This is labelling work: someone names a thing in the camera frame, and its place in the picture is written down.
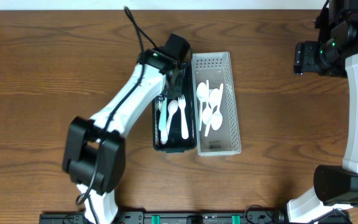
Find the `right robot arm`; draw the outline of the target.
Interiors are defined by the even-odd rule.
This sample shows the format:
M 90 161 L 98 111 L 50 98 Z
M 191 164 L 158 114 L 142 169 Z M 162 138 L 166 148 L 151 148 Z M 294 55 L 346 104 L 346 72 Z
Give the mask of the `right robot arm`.
M 290 200 L 276 223 L 350 223 L 346 212 L 358 207 L 358 1 L 326 1 L 314 27 L 318 39 L 296 45 L 293 72 L 347 79 L 347 146 L 342 164 L 319 165 L 312 188 Z

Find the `white plastic spoon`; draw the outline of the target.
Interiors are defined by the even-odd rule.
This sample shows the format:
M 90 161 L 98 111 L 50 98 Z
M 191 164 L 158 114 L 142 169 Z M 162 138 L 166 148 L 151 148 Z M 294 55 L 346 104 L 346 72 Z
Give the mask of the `white plastic spoon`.
M 167 134 L 169 134 L 169 132 L 170 132 L 170 126 L 171 126 L 171 123 L 172 123 L 172 118 L 173 118 L 173 115 L 177 112 L 177 109 L 178 109 L 177 100 L 172 100 L 171 102 L 169 102 L 169 104 L 167 106 L 167 111 L 168 111 Z

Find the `white plastic fork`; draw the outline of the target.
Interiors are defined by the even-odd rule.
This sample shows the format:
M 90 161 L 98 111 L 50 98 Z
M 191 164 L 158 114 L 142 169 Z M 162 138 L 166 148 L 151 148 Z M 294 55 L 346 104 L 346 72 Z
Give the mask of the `white plastic fork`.
M 186 100 L 184 95 L 178 98 L 178 107 L 181 113 L 181 136 L 183 139 L 188 139 L 189 132 L 185 114 Z
M 166 123 L 166 128 L 163 131 L 160 131 L 160 142 L 162 144 L 166 144 L 168 140 L 168 134 L 167 134 L 167 123 Z

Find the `white spoon angled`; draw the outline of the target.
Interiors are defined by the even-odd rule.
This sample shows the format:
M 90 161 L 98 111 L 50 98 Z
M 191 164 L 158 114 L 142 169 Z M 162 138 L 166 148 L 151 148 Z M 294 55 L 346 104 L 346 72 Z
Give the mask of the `white spoon angled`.
M 216 111 L 213 113 L 211 117 L 211 127 L 214 130 L 218 130 L 221 127 L 222 123 L 223 123 L 223 116 L 220 112 L 220 107 L 218 106 L 216 108 Z

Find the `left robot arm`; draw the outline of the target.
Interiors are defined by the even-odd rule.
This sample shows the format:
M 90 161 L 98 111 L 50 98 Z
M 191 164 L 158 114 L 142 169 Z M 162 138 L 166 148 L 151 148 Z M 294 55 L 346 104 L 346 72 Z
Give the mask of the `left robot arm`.
M 182 94 L 189 42 L 171 34 L 165 45 L 139 54 L 134 71 L 117 95 L 90 119 L 69 125 L 62 169 L 80 189 L 91 223 L 112 223 L 118 213 L 114 189 L 123 176 L 125 139 L 146 107 Z

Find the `white plastic fork hidden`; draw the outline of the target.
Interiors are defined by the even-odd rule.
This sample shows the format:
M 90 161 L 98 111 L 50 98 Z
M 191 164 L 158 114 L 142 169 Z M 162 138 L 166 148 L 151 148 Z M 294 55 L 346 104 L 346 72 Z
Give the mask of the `white plastic fork hidden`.
M 160 117 L 158 122 L 158 129 L 163 131 L 166 128 L 167 122 L 167 99 L 164 98 L 158 103 L 158 108 L 160 110 Z

